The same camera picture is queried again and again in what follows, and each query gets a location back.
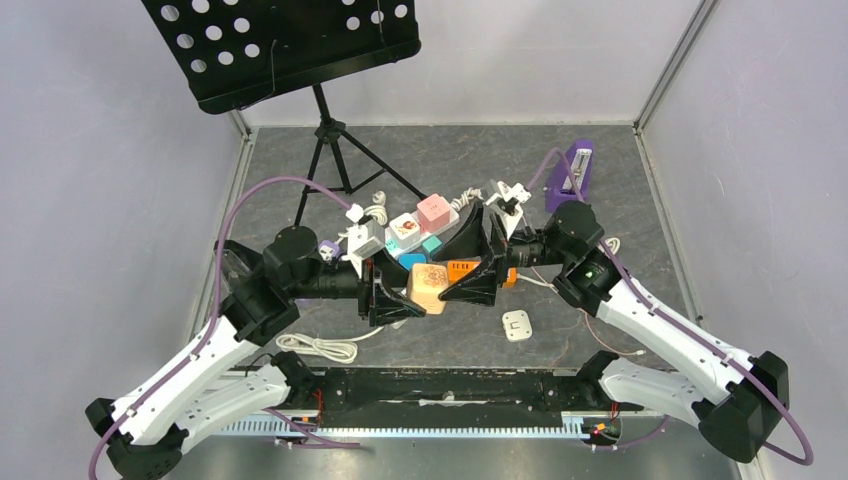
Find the teal charger cube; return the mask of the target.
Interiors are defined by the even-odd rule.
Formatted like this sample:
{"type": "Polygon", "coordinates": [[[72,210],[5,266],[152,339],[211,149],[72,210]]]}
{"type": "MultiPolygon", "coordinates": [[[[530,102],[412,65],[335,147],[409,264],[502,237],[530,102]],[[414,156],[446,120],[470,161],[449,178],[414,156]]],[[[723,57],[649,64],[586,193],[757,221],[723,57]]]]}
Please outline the teal charger cube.
{"type": "Polygon", "coordinates": [[[421,243],[421,248],[426,252],[427,255],[432,255],[442,245],[443,245],[443,243],[441,242],[441,240],[437,236],[433,235],[433,236],[428,237],[426,240],[424,240],[421,243]]]}

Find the black perforated music stand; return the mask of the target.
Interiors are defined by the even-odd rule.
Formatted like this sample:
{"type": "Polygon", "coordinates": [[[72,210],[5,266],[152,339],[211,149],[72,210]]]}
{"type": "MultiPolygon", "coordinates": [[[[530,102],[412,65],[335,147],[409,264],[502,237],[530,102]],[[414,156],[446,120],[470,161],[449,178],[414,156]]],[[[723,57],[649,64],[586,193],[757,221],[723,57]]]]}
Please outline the black perforated music stand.
{"type": "Polygon", "coordinates": [[[143,0],[184,73],[199,108],[212,115],[245,110],[304,88],[320,115],[307,177],[325,148],[335,160],[338,191],[353,194],[339,141],[347,140],[418,199],[426,195],[355,138],[328,107],[323,85],[396,63],[422,46],[413,0],[143,0]]]}

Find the blue plug adapter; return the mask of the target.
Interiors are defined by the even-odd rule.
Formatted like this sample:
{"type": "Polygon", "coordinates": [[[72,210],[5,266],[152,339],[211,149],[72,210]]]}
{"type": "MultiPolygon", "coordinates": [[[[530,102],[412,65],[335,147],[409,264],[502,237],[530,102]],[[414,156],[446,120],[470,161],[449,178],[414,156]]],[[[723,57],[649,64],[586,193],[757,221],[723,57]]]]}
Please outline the blue plug adapter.
{"type": "Polygon", "coordinates": [[[428,258],[422,253],[404,253],[398,256],[397,261],[407,271],[411,271],[416,264],[426,264],[428,258]]]}

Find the white multicolour power strip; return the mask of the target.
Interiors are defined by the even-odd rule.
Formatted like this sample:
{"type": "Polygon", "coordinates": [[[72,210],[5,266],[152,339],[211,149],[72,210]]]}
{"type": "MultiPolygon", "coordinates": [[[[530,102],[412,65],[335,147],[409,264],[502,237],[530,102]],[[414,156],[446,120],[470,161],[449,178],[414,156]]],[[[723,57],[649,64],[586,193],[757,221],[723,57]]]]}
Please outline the white multicolour power strip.
{"type": "Polygon", "coordinates": [[[404,213],[393,220],[390,220],[384,229],[384,249],[387,254],[397,259],[403,254],[412,252],[422,246],[431,237],[438,237],[440,234],[455,226],[459,221],[459,214],[453,210],[449,212],[448,222],[437,228],[434,232],[427,231],[419,222],[416,212],[404,213]],[[416,229],[412,233],[403,233],[405,223],[414,223],[416,229]]]}

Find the orange power strip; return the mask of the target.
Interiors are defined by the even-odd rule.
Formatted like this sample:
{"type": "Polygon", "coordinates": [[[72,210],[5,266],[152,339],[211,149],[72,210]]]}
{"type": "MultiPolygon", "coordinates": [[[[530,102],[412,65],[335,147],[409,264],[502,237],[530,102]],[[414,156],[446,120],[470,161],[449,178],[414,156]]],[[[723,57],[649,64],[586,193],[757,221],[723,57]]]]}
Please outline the orange power strip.
{"type": "MultiPolygon", "coordinates": [[[[479,260],[451,260],[446,264],[448,282],[450,285],[457,283],[480,264],[479,260]]],[[[507,279],[502,283],[504,288],[513,288],[517,283],[517,270],[511,268],[507,279]]]]}

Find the aluminium rail frame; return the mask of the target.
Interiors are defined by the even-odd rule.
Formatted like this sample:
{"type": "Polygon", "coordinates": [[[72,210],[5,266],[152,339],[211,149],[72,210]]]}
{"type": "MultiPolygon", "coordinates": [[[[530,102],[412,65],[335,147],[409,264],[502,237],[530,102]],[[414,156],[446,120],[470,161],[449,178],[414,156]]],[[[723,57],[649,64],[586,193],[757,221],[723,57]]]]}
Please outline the aluminium rail frame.
{"type": "MultiPolygon", "coordinates": [[[[410,1],[150,1],[147,9],[204,112],[242,110],[311,88],[320,145],[347,136],[329,113],[325,82],[410,58],[421,47],[410,1]]],[[[526,198],[526,189],[514,186],[474,203],[438,255],[479,264],[443,291],[444,300],[489,306],[510,268],[557,265],[553,286],[565,302],[671,365],[668,372],[644,370],[601,351],[581,369],[584,385],[612,402],[692,421],[705,435],[762,425],[770,394],[757,358],[665,309],[608,251],[581,198],[561,203],[542,230],[515,230],[526,198]]]]}

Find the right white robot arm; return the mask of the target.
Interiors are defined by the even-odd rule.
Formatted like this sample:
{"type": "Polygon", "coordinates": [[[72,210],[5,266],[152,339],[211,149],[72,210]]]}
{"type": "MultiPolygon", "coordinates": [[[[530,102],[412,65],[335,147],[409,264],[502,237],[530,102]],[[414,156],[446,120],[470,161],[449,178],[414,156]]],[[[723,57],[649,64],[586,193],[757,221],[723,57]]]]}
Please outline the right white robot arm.
{"type": "Polygon", "coordinates": [[[542,229],[509,232],[501,215],[475,202],[460,230],[434,255],[437,261],[477,257],[470,273],[441,294],[445,301],[493,305],[511,268],[558,265],[552,280],[571,307],[614,326],[673,367],[640,367],[600,352],[577,382],[591,408],[610,401],[639,405],[684,421],[726,457],[751,462],[789,407],[789,369],[771,351],[753,355],[701,329],[662,302],[602,249],[604,230],[591,206],[559,205],[542,229]]]}

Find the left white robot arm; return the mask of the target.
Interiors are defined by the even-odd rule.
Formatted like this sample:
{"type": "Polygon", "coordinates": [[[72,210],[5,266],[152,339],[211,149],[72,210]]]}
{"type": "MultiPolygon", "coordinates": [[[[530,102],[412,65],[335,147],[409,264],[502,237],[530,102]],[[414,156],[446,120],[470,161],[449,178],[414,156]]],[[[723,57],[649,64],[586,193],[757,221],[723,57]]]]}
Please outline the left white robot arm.
{"type": "Polygon", "coordinates": [[[409,272],[399,262],[398,241],[383,228],[362,224],[347,239],[343,257],[323,256],[316,234],[297,225],[282,229],[259,252],[230,240],[220,243],[217,259],[235,260],[218,278],[228,294],[203,329],[151,378],[118,399],[99,398],[87,407],[100,436],[97,453],[125,479],[160,479],[231,422],[280,404],[307,405],[315,377],[292,351],[212,389],[222,374],[298,319],[300,298],[354,299],[373,326],[423,316],[422,307],[400,294],[409,272]]]}

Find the white cube socket adapter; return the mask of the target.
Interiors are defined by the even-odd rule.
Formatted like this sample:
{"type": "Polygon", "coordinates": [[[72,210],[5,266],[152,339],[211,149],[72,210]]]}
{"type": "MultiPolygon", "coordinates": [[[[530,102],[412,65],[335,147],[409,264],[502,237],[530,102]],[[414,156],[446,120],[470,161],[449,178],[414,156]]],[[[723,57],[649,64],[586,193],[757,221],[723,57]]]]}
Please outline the white cube socket adapter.
{"type": "Polygon", "coordinates": [[[408,249],[420,240],[422,228],[415,215],[404,213],[389,222],[389,233],[399,249],[408,249]]]}

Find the clear plastic tray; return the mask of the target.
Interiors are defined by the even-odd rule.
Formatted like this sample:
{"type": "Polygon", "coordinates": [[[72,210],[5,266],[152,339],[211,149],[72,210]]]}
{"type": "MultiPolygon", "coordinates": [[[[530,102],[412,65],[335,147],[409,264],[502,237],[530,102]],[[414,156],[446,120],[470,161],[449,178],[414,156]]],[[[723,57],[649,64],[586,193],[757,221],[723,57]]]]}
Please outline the clear plastic tray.
{"type": "Polygon", "coordinates": [[[258,253],[234,240],[223,245],[220,271],[223,289],[230,294],[252,275],[258,253]]]}

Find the beige cube socket adapter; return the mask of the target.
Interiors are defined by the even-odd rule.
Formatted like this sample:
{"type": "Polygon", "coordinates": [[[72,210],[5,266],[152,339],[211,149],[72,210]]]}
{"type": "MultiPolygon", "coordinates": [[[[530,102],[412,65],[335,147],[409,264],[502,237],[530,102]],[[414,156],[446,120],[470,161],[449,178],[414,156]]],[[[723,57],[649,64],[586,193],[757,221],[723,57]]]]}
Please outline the beige cube socket adapter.
{"type": "Polygon", "coordinates": [[[448,270],[439,264],[416,263],[411,267],[407,285],[408,298],[429,315],[444,312],[446,302],[439,295],[449,287],[448,270]]]}

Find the purple power strip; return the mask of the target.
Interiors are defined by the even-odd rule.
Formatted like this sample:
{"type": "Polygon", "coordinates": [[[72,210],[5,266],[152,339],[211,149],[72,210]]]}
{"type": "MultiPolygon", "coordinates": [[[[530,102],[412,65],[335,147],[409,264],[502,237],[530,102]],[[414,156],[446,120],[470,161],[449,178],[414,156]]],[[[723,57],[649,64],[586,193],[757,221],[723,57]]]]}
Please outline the purple power strip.
{"type": "Polygon", "coordinates": [[[324,240],[318,245],[317,251],[325,262],[331,262],[341,256],[342,249],[338,243],[324,240]]]}

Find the purple metronome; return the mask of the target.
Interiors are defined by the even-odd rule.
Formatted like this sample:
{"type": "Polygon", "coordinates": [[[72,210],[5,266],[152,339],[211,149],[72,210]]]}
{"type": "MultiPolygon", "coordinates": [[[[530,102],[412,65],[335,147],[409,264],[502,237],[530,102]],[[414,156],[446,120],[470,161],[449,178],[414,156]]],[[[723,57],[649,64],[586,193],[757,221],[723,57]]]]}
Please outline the purple metronome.
{"type": "Polygon", "coordinates": [[[576,140],[567,150],[558,149],[545,184],[545,210],[553,213],[565,201],[587,200],[595,153],[594,142],[576,140]]]}

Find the flat white plug adapter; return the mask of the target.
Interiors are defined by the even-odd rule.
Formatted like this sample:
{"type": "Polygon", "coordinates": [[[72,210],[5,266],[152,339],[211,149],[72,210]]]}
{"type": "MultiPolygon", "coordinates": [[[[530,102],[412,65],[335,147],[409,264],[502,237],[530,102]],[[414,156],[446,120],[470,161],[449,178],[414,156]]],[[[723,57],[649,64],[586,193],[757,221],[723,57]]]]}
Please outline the flat white plug adapter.
{"type": "Polygon", "coordinates": [[[525,341],[533,335],[530,317],[525,310],[505,312],[501,317],[501,321],[506,339],[509,342],[525,341]]]}

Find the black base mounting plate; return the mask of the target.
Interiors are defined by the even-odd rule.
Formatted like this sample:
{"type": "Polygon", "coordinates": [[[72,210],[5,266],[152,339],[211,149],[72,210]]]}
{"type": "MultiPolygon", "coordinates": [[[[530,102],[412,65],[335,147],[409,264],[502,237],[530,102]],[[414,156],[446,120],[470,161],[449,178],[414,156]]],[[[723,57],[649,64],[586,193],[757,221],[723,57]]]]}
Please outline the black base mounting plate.
{"type": "Polygon", "coordinates": [[[605,415],[612,400],[574,370],[328,367],[283,407],[332,428],[555,427],[564,412],[605,415]]]}

